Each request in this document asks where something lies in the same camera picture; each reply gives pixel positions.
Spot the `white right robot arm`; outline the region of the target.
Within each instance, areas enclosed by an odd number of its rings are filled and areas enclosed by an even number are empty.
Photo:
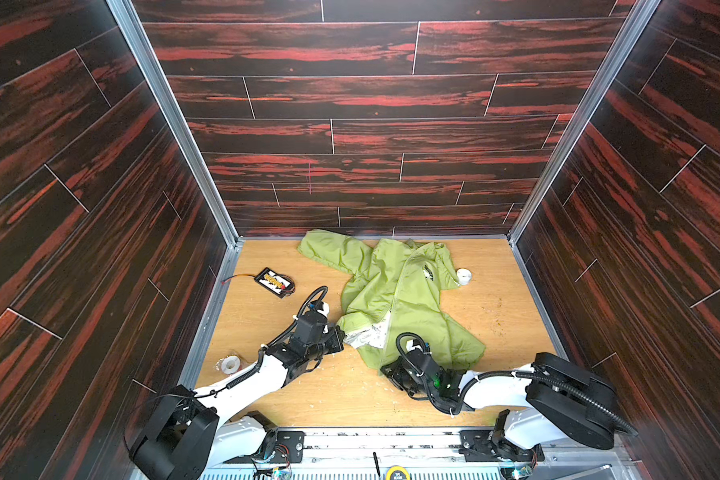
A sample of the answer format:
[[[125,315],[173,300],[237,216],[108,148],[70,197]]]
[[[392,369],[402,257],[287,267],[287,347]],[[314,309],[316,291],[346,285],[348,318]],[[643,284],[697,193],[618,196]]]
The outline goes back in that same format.
[[[450,417],[501,407],[490,437],[473,449],[502,459],[527,461],[538,445],[565,438],[609,450],[616,432],[632,431],[617,414],[616,391],[607,380],[551,353],[514,370],[479,373],[445,369],[414,349],[381,373]]]

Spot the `green Snoopy zip jacket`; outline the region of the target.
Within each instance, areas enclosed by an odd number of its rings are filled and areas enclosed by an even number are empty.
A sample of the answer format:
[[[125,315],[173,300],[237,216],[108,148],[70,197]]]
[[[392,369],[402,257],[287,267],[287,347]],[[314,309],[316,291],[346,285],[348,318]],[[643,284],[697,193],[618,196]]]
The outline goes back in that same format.
[[[351,276],[341,294],[338,325],[367,367],[380,370],[395,361],[395,339],[404,332],[422,337],[446,368],[469,369],[483,357],[483,342],[442,310],[441,293],[465,284],[445,244],[381,239],[371,247],[312,230],[298,251]]]

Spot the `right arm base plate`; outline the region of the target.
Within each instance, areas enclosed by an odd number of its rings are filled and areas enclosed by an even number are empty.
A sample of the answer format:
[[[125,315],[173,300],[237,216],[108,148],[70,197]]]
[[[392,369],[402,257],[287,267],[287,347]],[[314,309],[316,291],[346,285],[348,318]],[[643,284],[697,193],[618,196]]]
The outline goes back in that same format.
[[[461,430],[459,453],[467,462],[537,463],[545,459],[542,447],[518,447],[492,429]]]

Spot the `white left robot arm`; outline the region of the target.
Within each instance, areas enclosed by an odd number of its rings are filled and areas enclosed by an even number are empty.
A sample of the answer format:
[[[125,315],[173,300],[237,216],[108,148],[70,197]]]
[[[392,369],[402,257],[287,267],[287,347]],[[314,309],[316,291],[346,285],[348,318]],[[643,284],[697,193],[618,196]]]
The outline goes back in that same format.
[[[259,421],[229,420],[256,400],[284,388],[308,364],[343,350],[336,325],[301,341],[292,334],[261,346],[256,363],[193,392],[182,385],[157,398],[146,426],[126,444],[129,459],[149,479],[198,479],[208,467],[254,454],[266,437]]]

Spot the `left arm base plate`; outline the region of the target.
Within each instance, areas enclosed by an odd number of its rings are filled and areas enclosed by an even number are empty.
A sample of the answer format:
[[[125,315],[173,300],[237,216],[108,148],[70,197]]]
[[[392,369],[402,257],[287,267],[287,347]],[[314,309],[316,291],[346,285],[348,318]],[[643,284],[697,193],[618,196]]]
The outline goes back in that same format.
[[[244,464],[253,461],[268,464],[299,464],[303,459],[305,432],[277,429],[268,432],[263,443],[250,455],[238,456],[225,464]]]

